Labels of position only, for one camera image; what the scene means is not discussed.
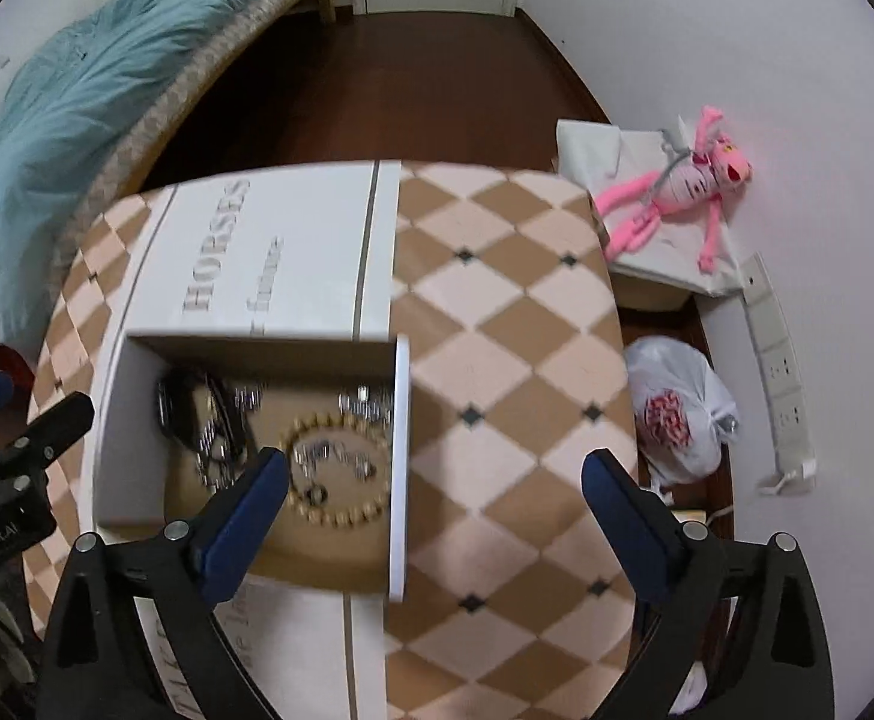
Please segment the black fitness band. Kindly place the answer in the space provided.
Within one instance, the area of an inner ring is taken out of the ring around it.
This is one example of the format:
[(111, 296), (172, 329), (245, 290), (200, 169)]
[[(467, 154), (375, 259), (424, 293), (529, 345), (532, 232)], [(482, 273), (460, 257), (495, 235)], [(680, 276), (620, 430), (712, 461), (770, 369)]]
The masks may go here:
[[(197, 414), (196, 390), (209, 395), (209, 416)], [(155, 403), (160, 431), (201, 460), (237, 465), (245, 449), (245, 422), (235, 390), (219, 376), (196, 367), (172, 367), (158, 379)]]

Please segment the white cardboard box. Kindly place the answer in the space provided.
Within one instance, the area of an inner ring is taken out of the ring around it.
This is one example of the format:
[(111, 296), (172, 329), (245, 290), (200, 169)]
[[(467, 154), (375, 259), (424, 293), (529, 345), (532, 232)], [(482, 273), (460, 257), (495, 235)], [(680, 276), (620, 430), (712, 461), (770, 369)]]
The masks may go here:
[(409, 343), (128, 335), (94, 385), (80, 518), (126, 538), (220, 502), (196, 567), (403, 598)]

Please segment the white plastic bag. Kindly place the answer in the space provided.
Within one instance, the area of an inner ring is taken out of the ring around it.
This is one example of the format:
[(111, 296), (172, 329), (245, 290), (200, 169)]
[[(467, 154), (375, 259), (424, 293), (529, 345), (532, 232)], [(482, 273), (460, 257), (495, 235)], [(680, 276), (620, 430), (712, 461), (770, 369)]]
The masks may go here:
[(722, 447), (737, 440), (734, 397), (699, 349), (660, 335), (624, 349), (632, 415), (652, 484), (699, 483), (717, 471)]

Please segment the checkered tablecloth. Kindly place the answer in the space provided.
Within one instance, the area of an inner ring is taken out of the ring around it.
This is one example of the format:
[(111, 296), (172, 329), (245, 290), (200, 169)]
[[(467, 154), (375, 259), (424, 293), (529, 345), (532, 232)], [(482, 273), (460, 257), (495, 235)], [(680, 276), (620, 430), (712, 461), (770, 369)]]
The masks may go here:
[[(128, 335), (409, 343), (403, 598), (247, 577), (217, 619), (288, 718), (585, 718), (634, 598), (580, 492), (588, 452), (637, 463), (621, 330), (580, 187), (396, 161), (234, 172), (131, 195), (90, 224), (32, 406), (94, 399)], [(51, 465), (59, 527), (25, 555), (48, 622), (85, 530), (90, 431)]]

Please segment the white power strip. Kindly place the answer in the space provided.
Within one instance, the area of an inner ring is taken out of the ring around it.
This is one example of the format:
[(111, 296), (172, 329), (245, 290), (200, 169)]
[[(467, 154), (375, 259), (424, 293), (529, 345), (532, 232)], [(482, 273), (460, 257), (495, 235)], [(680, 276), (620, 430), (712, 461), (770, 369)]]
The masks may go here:
[(768, 406), (776, 472), (758, 484), (763, 496), (805, 494), (818, 460), (803, 398), (797, 355), (784, 312), (758, 252), (740, 263), (741, 299)]

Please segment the teal duvet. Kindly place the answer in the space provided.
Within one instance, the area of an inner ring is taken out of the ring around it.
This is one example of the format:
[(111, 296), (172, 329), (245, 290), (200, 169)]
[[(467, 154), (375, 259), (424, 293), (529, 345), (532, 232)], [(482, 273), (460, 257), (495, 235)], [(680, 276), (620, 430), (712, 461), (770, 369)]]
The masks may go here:
[(0, 344), (38, 356), (51, 249), (112, 149), (252, 0), (106, 0), (23, 64), (0, 107)]

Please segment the white cloth covered box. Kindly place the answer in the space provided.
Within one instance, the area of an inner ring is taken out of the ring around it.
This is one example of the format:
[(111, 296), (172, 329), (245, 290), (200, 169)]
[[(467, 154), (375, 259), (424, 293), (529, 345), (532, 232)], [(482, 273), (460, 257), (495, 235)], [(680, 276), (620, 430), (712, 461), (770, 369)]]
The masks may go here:
[(654, 132), (561, 119), (556, 145), (559, 176), (587, 190), (622, 307), (670, 312), (740, 291), (728, 221), (753, 166), (720, 110)]

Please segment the bed mattress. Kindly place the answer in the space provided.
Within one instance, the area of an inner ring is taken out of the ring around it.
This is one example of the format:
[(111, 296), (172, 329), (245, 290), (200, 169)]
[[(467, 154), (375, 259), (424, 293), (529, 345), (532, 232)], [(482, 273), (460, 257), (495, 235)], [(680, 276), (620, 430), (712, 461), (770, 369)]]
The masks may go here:
[[(112, 149), (108, 160), (90, 182), (84, 197), (62, 228), (55, 247), (51, 249), (50, 268), (44, 280), (51, 298), (58, 296), (61, 291), (80, 241), (95, 218), (108, 210), (116, 200), (140, 189), (176, 129), (222, 75), (222, 71), (277, 18), (292, 10), (302, 10), (304, 2), (252, 0), (191, 54), (173, 82)], [(327, 20), (334, 18), (331, 0), (310, 2)]]

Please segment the pink panther plush toy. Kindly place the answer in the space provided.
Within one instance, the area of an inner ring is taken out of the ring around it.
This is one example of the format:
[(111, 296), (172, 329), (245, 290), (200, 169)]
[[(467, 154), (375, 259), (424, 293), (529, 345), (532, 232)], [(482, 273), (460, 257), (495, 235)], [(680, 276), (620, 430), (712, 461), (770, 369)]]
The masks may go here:
[(645, 172), (593, 197), (592, 208), (600, 220), (622, 205), (640, 203), (639, 211), (609, 232), (603, 247), (606, 260), (642, 249), (668, 216), (686, 215), (704, 206), (705, 232), (698, 266), (701, 273), (716, 271), (723, 200), (753, 179), (753, 166), (720, 128), (722, 121), (722, 110), (704, 106), (693, 144), (678, 151), (662, 171)]

